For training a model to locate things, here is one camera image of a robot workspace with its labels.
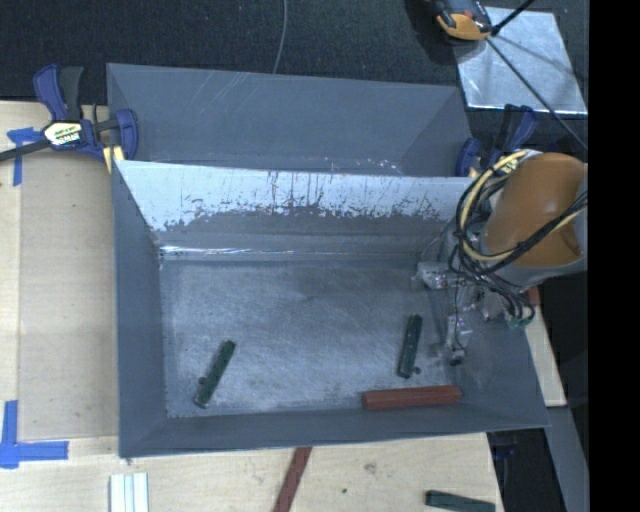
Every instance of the bin floor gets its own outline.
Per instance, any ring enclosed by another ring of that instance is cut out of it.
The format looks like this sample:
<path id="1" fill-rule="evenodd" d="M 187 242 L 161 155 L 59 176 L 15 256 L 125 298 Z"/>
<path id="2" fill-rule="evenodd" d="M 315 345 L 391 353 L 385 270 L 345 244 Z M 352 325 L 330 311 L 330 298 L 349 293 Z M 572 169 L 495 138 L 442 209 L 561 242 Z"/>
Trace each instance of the bin floor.
<path id="1" fill-rule="evenodd" d="M 411 289 L 415 262 L 165 261 L 160 273 L 169 417 L 359 408 L 363 391 L 452 383 L 444 296 Z M 419 371 L 403 379 L 412 313 Z M 201 409 L 198 379 L 227 339 L 235 353 Z"/>

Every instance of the clamp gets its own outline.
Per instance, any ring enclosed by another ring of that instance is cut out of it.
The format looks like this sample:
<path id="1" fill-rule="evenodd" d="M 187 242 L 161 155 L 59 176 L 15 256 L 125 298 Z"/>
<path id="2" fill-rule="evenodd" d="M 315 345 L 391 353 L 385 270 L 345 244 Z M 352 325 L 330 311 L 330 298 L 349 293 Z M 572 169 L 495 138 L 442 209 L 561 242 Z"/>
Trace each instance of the clamp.
<path id="1" fill-rule="evenodd" d="M 0 153 L 0 161 L 51 148 L 54 151 L 75 151 L 104 162 L 109 167 L 111 148 L 100 140 L 99 134 L 115 128 L 119 128 L 119 146 L 124 158 L 135 156 L 138 127 L 132 110 L 118 110 L 115 118 L 102 122 L 95 119 L 95 111 L 93 122 L 83 119 L 78 105 L 78 85 L 83 71 L 82 67 L 49 64 L 35 74 L 35 92 L 40 103 L 49 110 L 51 122 L 40 131 L 40 140 Z"/>

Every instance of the green marker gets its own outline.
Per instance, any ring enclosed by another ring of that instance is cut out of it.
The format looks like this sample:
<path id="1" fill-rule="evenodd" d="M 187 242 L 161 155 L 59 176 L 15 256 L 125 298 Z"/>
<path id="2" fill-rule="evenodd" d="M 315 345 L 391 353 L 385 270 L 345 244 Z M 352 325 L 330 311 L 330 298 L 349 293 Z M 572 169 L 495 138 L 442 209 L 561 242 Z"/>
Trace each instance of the green marker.
<path id="1" fill-rule="evenodd" d="M 209 400 L 211 400 L 213 392 L 216 390 L 216 387 L 222 378 L 222 374 L 231 360 L 231 356 L 233 355 L 235 348 L 236 344 L 233 341 L 225 341 L 218 351 L 218 356 L 213 362 L 211 370 L 209 370 L 207 376 L 200 377 L 200 379 L 198 379 L 198 391 L 193 399 L 193 403 L 198 407 L 206 409 L 209 405 Z"/>

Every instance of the gray bin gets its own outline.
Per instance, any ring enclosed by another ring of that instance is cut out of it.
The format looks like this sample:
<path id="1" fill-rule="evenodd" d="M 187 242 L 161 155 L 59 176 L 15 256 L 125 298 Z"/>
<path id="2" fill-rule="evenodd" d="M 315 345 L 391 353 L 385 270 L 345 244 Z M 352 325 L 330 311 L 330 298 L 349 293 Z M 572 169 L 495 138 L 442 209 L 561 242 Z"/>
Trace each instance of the gray bin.
<path id="1" fill-rule="evenodd" d="M 455 88 L 110 65 L 138 117 L 113 170 L 120 455 L 352 443 L 547 425 L 523 332 L 480 318 L 447 364 L 448 303 L 412 286 L 468 186 Z M 410 314 L 410 379 L 395 375 Z M 221 343 L 236 351 L 194 405 Z M 362 392 L 457 384 L 456 405 Z"/>

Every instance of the black floor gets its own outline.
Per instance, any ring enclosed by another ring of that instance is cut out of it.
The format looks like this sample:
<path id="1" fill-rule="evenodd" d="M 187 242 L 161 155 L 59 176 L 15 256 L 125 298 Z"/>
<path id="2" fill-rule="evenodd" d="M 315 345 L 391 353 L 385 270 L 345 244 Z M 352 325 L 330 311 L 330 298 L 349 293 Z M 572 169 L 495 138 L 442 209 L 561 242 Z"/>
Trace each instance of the black floor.
<path id="1" fill-rule="evenodd" d="M 492 0 L 516 8 L 519 0 Z M 552 12 L 589 105 L 589 2 L 540 0 Z M 279 73 L 459 85 L 453 50 L 423 0 L 288 0 Z M 130 2 L 51 0 L 0 7 L 0 98 L 34 100 L 33 74 L 50 63 L 85 67 L 82 103 L 106 104 L 108 62 L 272 72 L 282 35 L 282 0 Z M 475 137 L 488 142 L 499 111 L 468 112 Z M 588 143 L 587 120 L 565 118 Z M 551 115 L 540 115 L 529 145 L 555 145 L 587 161 Z M 588 457 L 586 273 L 542 287 L 543 312 L 570 407 Z M 562 512 L 542 431 L 491 435 L 507 512 Z"/>

